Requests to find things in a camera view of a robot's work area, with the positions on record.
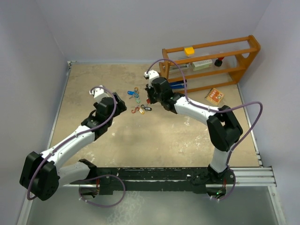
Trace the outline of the key with black tag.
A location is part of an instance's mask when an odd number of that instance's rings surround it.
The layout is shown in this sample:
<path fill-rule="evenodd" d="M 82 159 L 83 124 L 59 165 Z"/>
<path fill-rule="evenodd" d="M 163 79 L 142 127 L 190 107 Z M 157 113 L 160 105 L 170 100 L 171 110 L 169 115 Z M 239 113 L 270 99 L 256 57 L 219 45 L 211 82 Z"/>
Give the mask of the key with black tag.
<path fill-rule="evenodd" d="M 144 109 L 145 111 L 152 111 L 152 108 L 149 106 L 146 106 L 146 109 Z"/>

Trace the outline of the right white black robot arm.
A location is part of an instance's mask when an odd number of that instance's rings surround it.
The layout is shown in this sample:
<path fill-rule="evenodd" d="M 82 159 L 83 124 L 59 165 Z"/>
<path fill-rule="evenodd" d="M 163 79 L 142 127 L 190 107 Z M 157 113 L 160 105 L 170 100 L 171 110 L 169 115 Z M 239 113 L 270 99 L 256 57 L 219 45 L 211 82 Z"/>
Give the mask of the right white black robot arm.
<path fill-rule="evenodd" d="M 213 158 L 207 168 L 209 180 L 222 183 L 230 176 L 228 161 L 230 151 L 243 134 L 241 125 L 228 106 L 209 109 L 208 106 L 196 107 L 197 102 L 187 100 L 182 93 L 174 93 L 169 82 L 158 77 L 146 84 L 148 99 L 151 104 L 159 102 L 163 108 L 174 114 L 185 115 L 207 126 L 210 141 L 214 146 Z"/>

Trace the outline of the key with blue tag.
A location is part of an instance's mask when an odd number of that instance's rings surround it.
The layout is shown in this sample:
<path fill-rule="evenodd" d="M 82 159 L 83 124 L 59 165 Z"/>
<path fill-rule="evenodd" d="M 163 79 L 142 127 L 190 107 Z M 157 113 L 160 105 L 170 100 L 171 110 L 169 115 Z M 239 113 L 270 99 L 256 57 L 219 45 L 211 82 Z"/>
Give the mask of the key with blue tag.
<path fill-rule="evenodd" d="M 128 91 L 127 94 L 129 94 L 130 96 L 132 96 L 134 93 L 137 93 L 135 91 Z"/>

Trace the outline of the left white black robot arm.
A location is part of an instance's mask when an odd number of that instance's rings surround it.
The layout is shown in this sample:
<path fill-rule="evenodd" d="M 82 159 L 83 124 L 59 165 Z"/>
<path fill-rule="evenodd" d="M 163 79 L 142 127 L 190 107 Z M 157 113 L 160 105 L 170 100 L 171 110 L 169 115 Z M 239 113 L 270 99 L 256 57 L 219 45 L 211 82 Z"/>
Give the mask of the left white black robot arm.
<path fill-rule="evenodd" d="M 113 118 L 127 110 L 125 102 L 114 92 L 111 97 L 103 95 L 94 103 L 95 110 L 67 138 L 42 153 L 31 152 L 25 159 L 20 184 L 27 189 L 26 198 L 31 201 L 49 199 L 59 186 L 83 180 L 93 183 L 97 167 L 81 159 L 70 167 L 63 165 L 77 152 L 95 142 L 107 132 Z"/>

